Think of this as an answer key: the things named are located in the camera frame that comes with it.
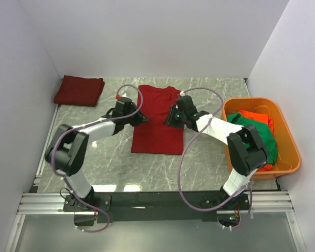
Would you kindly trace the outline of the red t shirt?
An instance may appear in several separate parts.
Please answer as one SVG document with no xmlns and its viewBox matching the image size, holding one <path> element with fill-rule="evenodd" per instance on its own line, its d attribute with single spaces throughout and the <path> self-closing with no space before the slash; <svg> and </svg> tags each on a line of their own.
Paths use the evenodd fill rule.
<svg viewBox="0 0 315 252">
<path fill-rule="evenodd" d="M 140 85 L 143 99 L 140 111 L 147 122 L 134 128 L 132 153 L 181 155 L 183 153 L 183 128 L 173 128 L 164 124 L 171 106 L 176 104 L 180 91 L 174 87 L 157 88 Z"/>
</svg>

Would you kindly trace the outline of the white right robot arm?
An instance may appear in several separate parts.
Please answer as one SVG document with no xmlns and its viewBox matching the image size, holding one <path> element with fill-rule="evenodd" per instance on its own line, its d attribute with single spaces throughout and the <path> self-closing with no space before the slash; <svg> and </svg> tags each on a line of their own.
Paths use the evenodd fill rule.
<svg viewBox="0 0 315 252">
<path fill-rule="evenodd" d="M 233 124 L 207 111 L 198 111 L 188 95 L 183 94 L 176 99 L 165 124 L 174 128 L 186 126 L 196 132 L 186 145 L 181 159 L 184 159 L 190 145 L 201 134 L 213 137 L 228 147 L 233 168 L 220 189 L 220 204 L 225 209 L 232 209 L 238 204 L 237 195 L 246 188 L 250 178 L 269 158 L 265 144 L 254 125 Z"/>
</svg>

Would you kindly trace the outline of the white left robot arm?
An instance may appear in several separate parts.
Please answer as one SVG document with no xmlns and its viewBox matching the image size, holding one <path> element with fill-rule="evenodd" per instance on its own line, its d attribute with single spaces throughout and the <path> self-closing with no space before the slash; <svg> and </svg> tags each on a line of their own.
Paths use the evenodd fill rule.
<svg viewBox="0 0 315 252">
<path fill-rule="evenodd" d="M 82 171 L 88 145 L 119 133 L 127 124 L 136 127 L 148 120 L 130 98 L 120 97 L 115 107 L 96 121 L 86 125 L 62 124 L 58 127 L 46 150 L 45 160 L 77 197 L 76 205 L 82 211 L 92 209 L 95 203 L 94 189 Z"/>
</svg>

